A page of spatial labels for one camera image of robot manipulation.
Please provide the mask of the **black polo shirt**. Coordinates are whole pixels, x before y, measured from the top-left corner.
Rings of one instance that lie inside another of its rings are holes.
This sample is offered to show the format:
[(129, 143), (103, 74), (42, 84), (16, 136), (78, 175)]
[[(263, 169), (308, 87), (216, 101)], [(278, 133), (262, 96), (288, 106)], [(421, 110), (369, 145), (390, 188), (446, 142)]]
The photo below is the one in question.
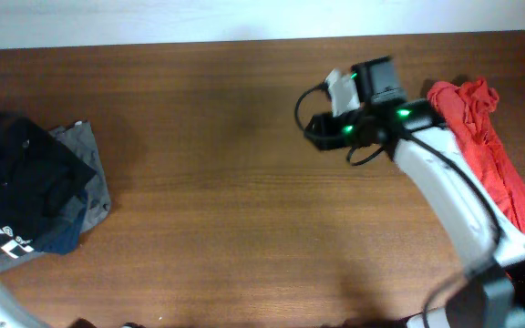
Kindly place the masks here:
[(95, 175), (30, 119), (0, 112), (0, 221), (51, 216)]

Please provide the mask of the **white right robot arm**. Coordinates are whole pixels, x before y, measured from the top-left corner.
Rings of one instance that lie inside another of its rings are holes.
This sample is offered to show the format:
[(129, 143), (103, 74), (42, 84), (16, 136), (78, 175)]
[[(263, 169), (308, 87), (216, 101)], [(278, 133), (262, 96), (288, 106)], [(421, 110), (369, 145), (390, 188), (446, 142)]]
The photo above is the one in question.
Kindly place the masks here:
[(425, 99), (316, 114), (302, 130), (320, 150), (379, 145), (417, 185), (461, 260), (461, 271), (430, 292), (420, 313), (375, 326), (525, 327), (525, 235), (499, 210)]

